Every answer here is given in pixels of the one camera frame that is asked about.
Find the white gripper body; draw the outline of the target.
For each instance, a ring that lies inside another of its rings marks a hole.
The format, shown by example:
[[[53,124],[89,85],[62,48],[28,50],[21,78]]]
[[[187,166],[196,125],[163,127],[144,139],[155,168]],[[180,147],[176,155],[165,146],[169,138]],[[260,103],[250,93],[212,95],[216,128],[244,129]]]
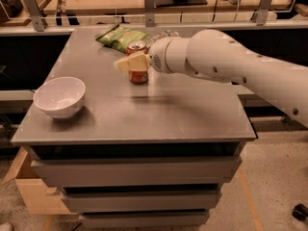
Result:
[[[151,66],[161,73],[171,74],[175,73],[170,65],[167,63],[167,50],[169,45],[178,39],[178,37],[162,38],[154,42],[148,51]]]

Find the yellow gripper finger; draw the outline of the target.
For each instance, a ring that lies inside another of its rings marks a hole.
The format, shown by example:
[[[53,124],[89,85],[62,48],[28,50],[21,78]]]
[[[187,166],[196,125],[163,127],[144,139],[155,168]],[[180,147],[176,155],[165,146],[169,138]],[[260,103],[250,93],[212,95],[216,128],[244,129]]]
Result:
[[[137,52],[128,57],[131,71],[147,71],[150,67],[149,56],[143,52]]]
[[[129,64],[126,59],[120,59],[114,62],[114,68],[119,72],[127,72],[129,70]]]

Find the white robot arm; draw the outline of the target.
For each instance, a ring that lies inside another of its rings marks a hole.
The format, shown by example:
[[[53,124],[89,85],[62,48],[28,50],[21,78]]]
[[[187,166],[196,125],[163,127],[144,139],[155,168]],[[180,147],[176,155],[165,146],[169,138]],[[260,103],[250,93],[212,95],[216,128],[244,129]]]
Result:
[[[308,126],[308,67],[257,54],[218,30],[203,30],[190,38],[155,41],[114,62],[119,71],[181,73],[215,82],[234,82]]]

